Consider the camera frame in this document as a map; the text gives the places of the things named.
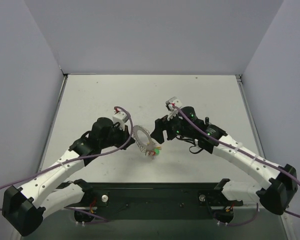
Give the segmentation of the green key tag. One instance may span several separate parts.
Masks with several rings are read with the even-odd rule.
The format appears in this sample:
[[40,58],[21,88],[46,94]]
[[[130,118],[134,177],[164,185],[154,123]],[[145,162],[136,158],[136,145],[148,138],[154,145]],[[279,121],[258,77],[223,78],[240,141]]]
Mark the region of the green key tag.
[[155,149],[154,152],[153,152],[153,155],[159,155],[160,154],[160,150],[159,149]]

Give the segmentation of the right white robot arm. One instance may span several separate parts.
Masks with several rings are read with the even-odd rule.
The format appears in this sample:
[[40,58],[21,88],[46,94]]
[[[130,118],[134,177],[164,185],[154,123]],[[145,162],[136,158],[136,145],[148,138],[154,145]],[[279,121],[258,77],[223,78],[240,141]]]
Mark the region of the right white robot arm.
[[150,136],[160,144],[173,139],[191,142],[255,180],[255,183],[222,180],[220,191],[228,202],[258,203],[269,212],[282,215],[298,190],[298,185],[291,179],[297,176],[293,166],[281,166],[260,158],[225,130],[210,123],[208,117],[198,118],[192,106],[183,107],[180,112],[174,110],[173,116],[156,119]]

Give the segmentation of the metal disc keyring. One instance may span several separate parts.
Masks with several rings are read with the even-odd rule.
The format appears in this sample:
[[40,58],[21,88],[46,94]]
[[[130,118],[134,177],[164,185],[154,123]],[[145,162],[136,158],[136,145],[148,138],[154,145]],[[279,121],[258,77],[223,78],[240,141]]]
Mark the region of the metal disc keyring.
[[141,125],[135,125],[132,129],[133,138],[139,150],[146,156],[156,147],[155,142],[150,136],[150,132]]

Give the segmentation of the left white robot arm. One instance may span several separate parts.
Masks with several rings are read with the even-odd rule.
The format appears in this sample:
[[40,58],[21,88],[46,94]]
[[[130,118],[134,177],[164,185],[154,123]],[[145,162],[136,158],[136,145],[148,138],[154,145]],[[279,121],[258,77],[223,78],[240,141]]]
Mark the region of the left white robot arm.
[[83,180],[58,190],[71,175],[86,167],[104,149],[126,149],[133,142],[126,125],[131,117],[119,111],[112,118],[100,117],[90,131],[84,133],[50,167],[23,180],[22,185],[10,185],[4,192],[1,213],[23,237],[32,234],[43,220],[71,204],[86,206],[93,199],[93,190]]

